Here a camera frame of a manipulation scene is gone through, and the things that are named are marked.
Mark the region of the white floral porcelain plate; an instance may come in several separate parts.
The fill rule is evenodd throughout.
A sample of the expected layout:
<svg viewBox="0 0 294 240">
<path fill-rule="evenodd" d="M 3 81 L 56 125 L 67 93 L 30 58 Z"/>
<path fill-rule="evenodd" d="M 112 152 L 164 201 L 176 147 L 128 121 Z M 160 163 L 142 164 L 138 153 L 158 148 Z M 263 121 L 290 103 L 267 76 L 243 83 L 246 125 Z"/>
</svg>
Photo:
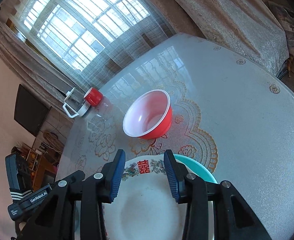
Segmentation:
<svg viewBox="0 0 294 240">
<path fill-rule="evenodd" d="M 107 239 L 182 239 L 187 205 L 172 197 L 163 159 L 126 162 L 117 197 L 103 204 Z"/>
</svg>

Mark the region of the red plastic bowl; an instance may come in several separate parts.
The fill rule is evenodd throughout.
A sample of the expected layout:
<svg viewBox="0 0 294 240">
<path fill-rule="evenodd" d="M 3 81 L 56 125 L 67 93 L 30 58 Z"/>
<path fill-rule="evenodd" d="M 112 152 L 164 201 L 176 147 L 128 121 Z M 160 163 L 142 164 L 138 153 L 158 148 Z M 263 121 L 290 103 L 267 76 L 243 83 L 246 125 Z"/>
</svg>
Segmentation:
<svg viewBox="0 0 294 240">
<path fill-rule="evenodd" d="M 127 110 L 123 119 L 123 131 L 132 138 L 157 139 L 165 135 L 172 124 L 171 99 L 165 90 L 150 90 Z"/>
</svg>

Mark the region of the wooden shelf cabinet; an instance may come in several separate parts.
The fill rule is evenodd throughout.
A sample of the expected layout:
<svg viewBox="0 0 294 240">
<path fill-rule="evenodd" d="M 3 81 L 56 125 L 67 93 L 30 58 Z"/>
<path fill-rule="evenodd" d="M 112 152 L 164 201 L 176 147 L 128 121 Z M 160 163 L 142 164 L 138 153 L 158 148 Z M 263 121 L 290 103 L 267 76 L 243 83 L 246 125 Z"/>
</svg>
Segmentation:
<svg viewBox="0 0 294 240">
<path fill-rule="evenodd" d="M 55 182 L 61 152 L 41 143 L 40 151 L 23 144 L 21 147 L 14 146 L 11 154 L 24 159 L 23 171 L 29 174 L 30 185 L 34 191 Z"/>
</svg>

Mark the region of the glass electric kettle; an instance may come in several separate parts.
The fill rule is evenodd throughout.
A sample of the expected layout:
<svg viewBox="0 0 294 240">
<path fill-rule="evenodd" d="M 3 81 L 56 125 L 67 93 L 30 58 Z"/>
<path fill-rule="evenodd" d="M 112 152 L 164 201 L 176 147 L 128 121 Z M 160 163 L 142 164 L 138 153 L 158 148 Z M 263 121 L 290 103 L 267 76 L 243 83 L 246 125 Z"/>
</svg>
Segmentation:
<svg viewBox="0 0 294 240">
<path fill-rule="evenodd" d="M 69 118 L 85 115 L 90 107 L 90 104 L 84 99 L 84 93 L 76 87 L 66 93 L 62 106 Z"/>
</svg>

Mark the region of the red ceramic mug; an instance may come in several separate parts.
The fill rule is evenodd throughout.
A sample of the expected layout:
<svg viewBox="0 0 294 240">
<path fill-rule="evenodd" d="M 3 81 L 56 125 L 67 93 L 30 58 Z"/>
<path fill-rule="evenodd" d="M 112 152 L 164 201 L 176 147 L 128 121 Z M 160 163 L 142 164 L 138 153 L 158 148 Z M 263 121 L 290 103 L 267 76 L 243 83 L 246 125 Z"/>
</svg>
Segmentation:
<svg viewBox="0 0 294 240">
<path fill-rule="evenodd" d="M 84 95 L 84 99 L 93 107 L 98 106 L 102 99 L 103 94 L 95 88 L 90 88 Z"/>
</svg>

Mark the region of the sheer white curtain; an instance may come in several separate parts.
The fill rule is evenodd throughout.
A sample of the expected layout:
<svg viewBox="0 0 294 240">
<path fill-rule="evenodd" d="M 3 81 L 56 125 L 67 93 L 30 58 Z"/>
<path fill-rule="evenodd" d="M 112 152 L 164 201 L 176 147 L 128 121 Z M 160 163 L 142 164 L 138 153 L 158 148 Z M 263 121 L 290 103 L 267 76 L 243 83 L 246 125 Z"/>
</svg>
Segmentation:
<svg viewBox="0 0 294 240">
<path fill-rule="evenodd" d="M 174 35 L 148 0 L 7 0 L 15 27 L 79 88 L 100 88 Z"/>
</svg>

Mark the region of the grey patterned curtain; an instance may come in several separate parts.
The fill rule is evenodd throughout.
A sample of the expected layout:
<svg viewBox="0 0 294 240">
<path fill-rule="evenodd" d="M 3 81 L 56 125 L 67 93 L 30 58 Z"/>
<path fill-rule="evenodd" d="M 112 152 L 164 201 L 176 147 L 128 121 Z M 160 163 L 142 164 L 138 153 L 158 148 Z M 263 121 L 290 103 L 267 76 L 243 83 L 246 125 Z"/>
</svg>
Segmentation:
<svg viewBox="0 0 294 240">
<path fill-rule="evenodd" d="M 262 0 L 175 0 L 204 36 L 277 76 L 289 57 L 285 32 Z"/>
</svg>

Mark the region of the black wall television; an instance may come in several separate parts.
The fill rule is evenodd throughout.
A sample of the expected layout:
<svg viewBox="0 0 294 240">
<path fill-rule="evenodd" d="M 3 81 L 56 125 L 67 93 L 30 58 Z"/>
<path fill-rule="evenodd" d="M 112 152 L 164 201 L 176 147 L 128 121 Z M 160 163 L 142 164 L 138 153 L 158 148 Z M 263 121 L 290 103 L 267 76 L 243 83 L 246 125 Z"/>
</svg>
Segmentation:
<svg viewBox="0 0 294 240">
<path fill-rule="evenodd" d="M 49 108 L 44 103 L 22 84 L 18 86 L 14 109 L 14 120 L 18 124 L 36 137 L 48 113 Z"/>
</svg>

